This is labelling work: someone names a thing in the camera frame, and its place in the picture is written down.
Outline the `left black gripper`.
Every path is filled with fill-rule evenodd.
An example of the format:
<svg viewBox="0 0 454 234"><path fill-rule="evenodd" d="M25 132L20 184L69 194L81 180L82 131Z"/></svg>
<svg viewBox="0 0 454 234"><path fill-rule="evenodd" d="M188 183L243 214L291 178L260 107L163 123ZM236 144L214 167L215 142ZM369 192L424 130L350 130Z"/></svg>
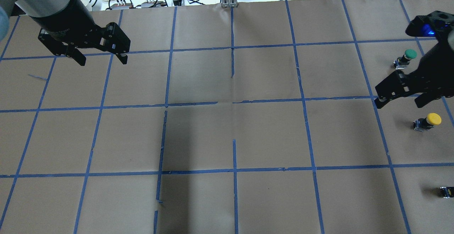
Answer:
<svg viewBox="0 0 454 234"><path fill-rule="evenodd" d="M65 55L85 66L86 57L78 48L94 48L110 52L127 64L131 40L115 22L101 29L84 6L65 6L50 16L38 17L37 23L41 27L38 40L53 55Z"/></svg>

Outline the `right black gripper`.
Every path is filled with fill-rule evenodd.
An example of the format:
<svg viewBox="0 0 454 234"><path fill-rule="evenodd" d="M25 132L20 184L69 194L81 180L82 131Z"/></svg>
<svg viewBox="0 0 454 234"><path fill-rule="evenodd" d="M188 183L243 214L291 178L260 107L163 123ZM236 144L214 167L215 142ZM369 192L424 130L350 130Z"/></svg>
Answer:
<svg viewBox="0 0 454 234"><path fill-rule="evenodd" d="M390 73L375 86L378 97L376 108L390 101L419 94L417 108L423 108L443 96L453 96L453 48L448 41L438 42L420 60L418 68L410 74L401 70Z"/></svg>

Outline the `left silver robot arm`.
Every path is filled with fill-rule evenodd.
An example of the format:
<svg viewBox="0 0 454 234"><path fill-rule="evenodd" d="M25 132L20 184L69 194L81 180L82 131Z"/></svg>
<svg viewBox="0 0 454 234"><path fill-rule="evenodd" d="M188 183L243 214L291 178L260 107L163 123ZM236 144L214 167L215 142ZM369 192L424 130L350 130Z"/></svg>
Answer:
<svg viewBox="0 0 454 234"><path fill-rule="evenodd" d="M81 0L1 0L1 38L9 30L9 18L18 6L40 26L38 40L55 56L86 64L81 49L98 49L114 54L127 64L131 40L120 26L111 22L97 25Z"/></svg>

